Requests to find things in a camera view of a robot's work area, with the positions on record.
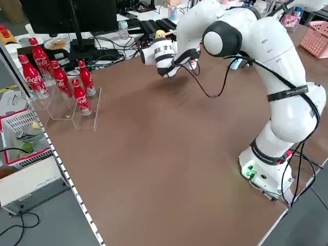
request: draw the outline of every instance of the table surface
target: table surface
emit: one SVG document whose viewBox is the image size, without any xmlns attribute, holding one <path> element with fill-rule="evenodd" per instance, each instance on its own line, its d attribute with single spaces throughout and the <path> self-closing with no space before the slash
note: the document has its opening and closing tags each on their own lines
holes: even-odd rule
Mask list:
<svg viewBox="0 0 328 246">
<path fill-rule="evenodd" d="M 306 28 L 291 35 L 297 46 Z M 308 81 L 327 60 L 297 48 Z M 228 61 L 202 52 L 200 82 L 213 94 Z M 255 69 L 230 71 L 220 98 L 205 97 L 180 70 L 164 79 L 140 58 L 97 70 L 98 129 L 48 122 L 46 131 L 107 245 L 256 245 L 285 210 L 240 175 L 238 155 L 270 118 Z M 323 162 L 328 112 L 305 153 Z M 310 169 L 303 165 L 304 184 Z"/>
</svg>

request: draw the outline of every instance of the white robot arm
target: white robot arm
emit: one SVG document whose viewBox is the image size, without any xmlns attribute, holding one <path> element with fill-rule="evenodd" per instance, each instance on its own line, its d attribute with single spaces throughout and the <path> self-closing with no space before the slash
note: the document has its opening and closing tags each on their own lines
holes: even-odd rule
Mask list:
<svg viewBox="0 0 328 246">
<path fill-rule="evenodd" d="M 317 10 L 328 0 L 311 1 L 311 6 L 306 2 L 296 0 L 288 4 Z M 183 16 L 176 35 L 175 48 L 170 40 L 160 39 L 141 55 L 145 64 L 150 64 L 147 61 L 154 55 L 151 63 L 156 63 L 157 71 L 163 77 L 174 76 L 190 59 L 198 59 L 196 47 L 201 40 L 204 49 L 212 56 L 236 55 L 242 50 L 271 70 L 255 66 L 266 87 L 271 119 L 240 154 L 239 163 L 245 178 L 271 198 L 278 199 L 293 181 L 288 166 L 292 155 L 289 149 L 315 130 L 318 124 L 315 116 L 320 117 L 326 104 L 325 89 L 306 81 L 297 51 L 275 16 L 260 18 L 252 8 L 225 10 L 215 0 L 204 0 Z M 186 67 L 194 69 L 192 64 Z M 283 83 L 279 75 L 289 81 L 290 86 Z"/>
</svg>

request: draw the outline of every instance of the white device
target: white device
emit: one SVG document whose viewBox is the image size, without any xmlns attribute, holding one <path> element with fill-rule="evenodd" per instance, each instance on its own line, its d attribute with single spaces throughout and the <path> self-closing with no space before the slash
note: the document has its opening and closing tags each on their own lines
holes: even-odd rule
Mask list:
<svg viewBox="0 0 328 246">
<path fill-rule="evenodd" d="M 17 215 L 69 189 L 53 156 L 0 179 L 0 207 Z"/>
<path fill-rule="evenodd" d="M 328 0 L 289 1 L 288 7 L 306 7 L 315 11 Z M 177 50 L 166 39 L 157 40 L 141 55 L 144 64 L 156 64 L 158 73 L 171 77 L 188 61 L 197 57 L 197 46 L 203 41 L 204 49 L 215 57 L 234 55 L 240 50 L 264 64 L 291 82 L 316 105 L 319 114 L 326 104 L 323 86 L 305 79 L 305 69 L 286 29 L 276 16 L 260 18 L 255 9 L 226 10 L 216 0 L 204 0 L 190 9 L 180 20 L 176 30 Z M 289 87 L 269 71 L 255 66 L 267 95 L 286 91 Z M 273 100 L 271 119 L 253 143 L 239 156 L 242 175 L 251 180 L 271 198 L 278 199 L 292 184 L 292 170 L 288 165 L 289 149 L 305 140 L 314 130 L 317 119 L 310 105 L 300 96 Z"/>
</svg>

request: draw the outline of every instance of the red bottle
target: red bottle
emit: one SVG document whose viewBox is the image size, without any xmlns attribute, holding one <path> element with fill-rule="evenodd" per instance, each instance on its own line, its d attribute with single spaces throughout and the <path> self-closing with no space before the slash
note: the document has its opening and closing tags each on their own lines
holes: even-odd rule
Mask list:
<svg viewBox="0 0 328 246">
<path fill-rule="evenodd" d="M 35 37 L 30 38 L 29 42 L 32 46 L 33 58 L 36 62 L 37 67 L 40 69 L 42 76 L 46 80 L 51 79 L 51 76 L 53 75 L 53 71 L 47 54 L 37 43 Z"/>
<path fill-rule="evenodd" d="M 18 60 L 22 64 L 24 77 L 32 91 L 40 99 L 47 98 L 49 93 L 39 71 L 30 64 L 27 56 L 19 55 Z"/>
<path fill-rule="evenodd" d="M 82 79 L 87 95 L 92 96 L 96 93 L 96 89 L 93 86 L 91 74 L 83 60 L 79 60 L 77 63 L 80 67 L 80 78 Z"/>
<path fill-rule="evenodd" d="M 72 84 L 74 87 L 74 97 L 76 99 L 77 106 L 80 108 L 82 115 L 89 115 L 91 114 L 91 108 L 89 105 L 88 97 L 86 92 L 80 86 L 80 82 L 78 79 L 72 80 Z"/>
<path fill-rule="evenodd" d="M 56 81 L 63 98 L 65 100 L 71 99 L 73 94 L 70 85 L 68 84 L 68 78 L 66 73 L 61 69 L 59 63 L 56 60 L 51 61 L 51 66 L 53 68 L 53 78 Z"/>
</svg>

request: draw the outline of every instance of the coca-cola logo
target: coca-cola logo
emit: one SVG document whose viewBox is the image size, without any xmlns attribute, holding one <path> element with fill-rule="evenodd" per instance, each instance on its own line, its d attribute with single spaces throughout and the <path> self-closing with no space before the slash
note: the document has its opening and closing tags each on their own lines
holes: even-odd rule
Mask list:
<svg viewBox="0 0 328 246">
<path fill-rule="evenodd" d="M 56 79 L 56 84 L 60 87 L 65 86 L 64 79 Z"/>
<path fill-rule="evenodd" d="M 46 60 L 46 57 L 41 57 L 41 58 L 37 58 L 35 59 L 35 62 L 38 66 L 46 66 L 48 65 L 48 62 Z"/>
<path fill-rule="evenodd" d="M 85 104 L 87 102 L 87 97 L 86 96 L 81 96 L 78 99 L 76 99 L 76 102 L 78 104 Z"/>
<path fill-rule="evenodd" d="M 38 76 L 36 76 L 34 78 L 26 77 L 26 80 L 29 84 L 37 84 L 37 83 L 43 81 L 40 74 L 38 74 Z"/>
</svg>

